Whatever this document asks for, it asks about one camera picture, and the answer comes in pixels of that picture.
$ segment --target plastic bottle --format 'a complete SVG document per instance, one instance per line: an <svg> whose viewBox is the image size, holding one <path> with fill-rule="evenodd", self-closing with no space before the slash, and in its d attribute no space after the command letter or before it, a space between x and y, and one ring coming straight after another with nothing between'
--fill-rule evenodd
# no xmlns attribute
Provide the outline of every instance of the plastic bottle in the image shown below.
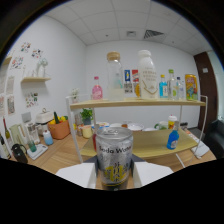
<svg viewBox="0 0 224 224"><path fill-rule="evenodd" d="M120 62L120 53L116 51L107 54L107 72L108 72L108 87L107 98L109 101L124 100L124 82L123 69Z"/></svg>
<svg viewBox="0 0 224 224"><path fill-rule="evenodd" d="M48 130L45 130L43 132L43 136L44 136L44 141L45 141L46 145L52 145L54 143L51 133Z"/></svg>
<svg viewBox="0 0 224 224"><path fill-rule="evenodd" d="M179 134L177 131L178 127L179 127L179 121L175 121L173 131L169 134L168 142L166 145L168 149L175 149L177 147L177 142L179 139Z"/></svg>
<svg viewBox="0 0 224 224"><path fill-rule="evenodd" d="M93 89L92 89L93 100L101 100L103 99L103 89L99 85L99 76L95 76L94 80L95 80L95 85L93 86Z"/></svg>
<svg viewBox="0 0 224 224"><path fill-rule="evenodd" d="M167 82L165 81L165 75L161 75L161 82L159 83L159 96L160 98L168 99Z"/></svg>
<svg viewBox="0 0 224 224"><path fill-rule="evenodd" d="M183 100L184 99L184 86L180 81L180 77L177 77L177 83L178 83L178 99Z"/></svg>
<svg viewBox="0 0 224 224"><path fill-rule="evenodd" d="M141 50L138 52L138 56L138 74L139 85L141 89L141 98L157 99L157 75L154 63L151 59L151 53L147 50Z"/></svg>
<svg viewBox="0 0 224 224"><path fill-rule="evenodd" d="M167 81L168 87L168 99L169 100L177 100L177 91L178 91L178 83L174 77L173 69L169 69L170 79Z"/></svg>

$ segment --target potted plant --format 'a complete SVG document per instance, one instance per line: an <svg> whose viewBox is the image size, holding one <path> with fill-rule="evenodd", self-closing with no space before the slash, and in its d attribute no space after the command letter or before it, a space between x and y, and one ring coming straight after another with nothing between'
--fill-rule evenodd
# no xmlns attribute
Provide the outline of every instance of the potted plant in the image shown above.
<svg viewBox="0 0 224 224"><path fill-rule="evenodd" d="M90 125L91 124L91 120L93 119L93 112L92 109L82 109L83 111L80 112L81 116L82 116L82 121L84 123L84 125Z"/></svg>
<svg viewBox="0 0 224 224"><path fill-rule="evenodd" d="M78 94L79 94L79 88L72 89L71 96L72 96L72 99L73 99L73 103L78 103L79 102Z"/></svg>

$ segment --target door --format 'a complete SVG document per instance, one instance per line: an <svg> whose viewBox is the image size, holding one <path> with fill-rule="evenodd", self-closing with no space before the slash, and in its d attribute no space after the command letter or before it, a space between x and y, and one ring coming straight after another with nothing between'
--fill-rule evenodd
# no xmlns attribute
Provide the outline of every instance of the door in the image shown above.
<svg viewBox="0 0 224 224"><path fill-rule="evenodd" d="M206 133L208 124L217 119L217 86L215 74L208 57L207 52L203 52L194 56L194 60L197 66L201 95L208 97L208 110L205 123L204 133ZM198 129L202 130L204 123L205 107L200 107L200 116L198 121Z"/></svg>

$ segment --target white bottle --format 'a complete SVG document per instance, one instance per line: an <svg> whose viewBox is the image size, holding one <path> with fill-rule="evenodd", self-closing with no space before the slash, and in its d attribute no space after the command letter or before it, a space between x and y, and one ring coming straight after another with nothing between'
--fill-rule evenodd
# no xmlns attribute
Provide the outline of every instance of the white bottle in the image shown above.
<svg viewBox="0 0 224 224"><path fill-rule="evenodd" d="M184 100L184 86L180 81L180 77L177 77L177 83L178 83L178 99Z"/></svg>
<svg viewBox="0 0 224 224"><path fill-rule="evenodd" d="M151 59L151 53L147 50L138 52L138 74L139 85L141 89L142 99L157 99L158 98L158 85L157 75L154 63Z"/></svg>

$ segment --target soda water can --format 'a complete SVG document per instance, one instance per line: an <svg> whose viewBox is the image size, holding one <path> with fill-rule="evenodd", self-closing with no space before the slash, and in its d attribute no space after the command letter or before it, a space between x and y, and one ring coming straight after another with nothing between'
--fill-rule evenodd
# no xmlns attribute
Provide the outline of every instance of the soda water can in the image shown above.
<svg viewBox="0 0 224 224"><path fill-rule="evenodd" d="M98 129L96 149L102 188L126 189L133 149L132 131L122 127Z"/></svg>

